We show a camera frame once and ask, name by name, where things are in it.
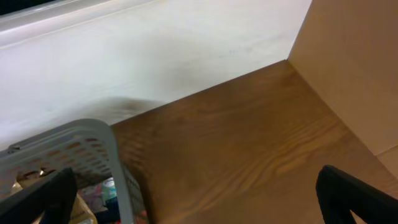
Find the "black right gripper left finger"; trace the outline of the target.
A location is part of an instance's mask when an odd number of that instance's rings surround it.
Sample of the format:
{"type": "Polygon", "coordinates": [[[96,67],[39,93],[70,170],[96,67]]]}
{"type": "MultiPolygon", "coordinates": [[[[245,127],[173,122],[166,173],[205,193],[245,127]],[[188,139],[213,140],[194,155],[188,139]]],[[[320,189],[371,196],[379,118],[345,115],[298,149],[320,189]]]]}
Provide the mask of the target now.
{"type": "Polygon", "coordinates": [[[77,194],[71,168],[51,173],[1,202],[1,224],[30,224],[37,218],[43,224],[70,221],[77,194]]]}

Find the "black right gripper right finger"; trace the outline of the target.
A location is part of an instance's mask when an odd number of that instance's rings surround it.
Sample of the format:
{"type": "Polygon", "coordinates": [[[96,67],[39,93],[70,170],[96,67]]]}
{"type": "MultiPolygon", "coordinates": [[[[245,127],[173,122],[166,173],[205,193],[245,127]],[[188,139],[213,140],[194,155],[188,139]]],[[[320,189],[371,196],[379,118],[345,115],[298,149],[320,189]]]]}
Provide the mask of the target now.
{"type": "Polygon", "coordinates": [[[397,223],[397,199],[334,166],[322,167],[315,189],[326,224],[355,224],[353,214],[366,223],[397,223]]]}

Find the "gold Nescafe coffee bag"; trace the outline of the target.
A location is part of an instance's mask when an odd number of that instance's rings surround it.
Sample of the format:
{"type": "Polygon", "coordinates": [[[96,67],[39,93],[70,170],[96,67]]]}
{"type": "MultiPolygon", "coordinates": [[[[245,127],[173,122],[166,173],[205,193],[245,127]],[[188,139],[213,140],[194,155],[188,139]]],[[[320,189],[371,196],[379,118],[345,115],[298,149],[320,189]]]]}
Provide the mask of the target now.
{"type": "MultiPolygon", "coordinates": [[[[49,175],[54,170],[50,172],[41,171],[33,171],[31,173],[26,173],[25,175],[18,175],[16,181],[14,182],[11,195],[21,191],[22,189],[28,188],[30,185],[38,182],[41,178],[49,175]]],[[[87,206],[85,201],[79,196],[76,195],[75,202],[73,204],[73,209],[71,212],[71,218],[69,224],[97,224],[97,219],[94,216],[93,212],[87,206]]]]}

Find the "Kleenex tissue multipack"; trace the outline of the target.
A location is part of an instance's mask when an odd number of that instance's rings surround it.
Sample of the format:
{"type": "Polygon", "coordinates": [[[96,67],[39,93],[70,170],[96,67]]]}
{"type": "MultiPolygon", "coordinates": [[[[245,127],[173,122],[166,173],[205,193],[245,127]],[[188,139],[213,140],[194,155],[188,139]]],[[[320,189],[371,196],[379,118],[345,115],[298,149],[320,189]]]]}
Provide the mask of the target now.
{"type": "Polygon", "coordinates": [[[121,224],[118,196],[112,177],[78,191],[98,224],[121,224]]]}

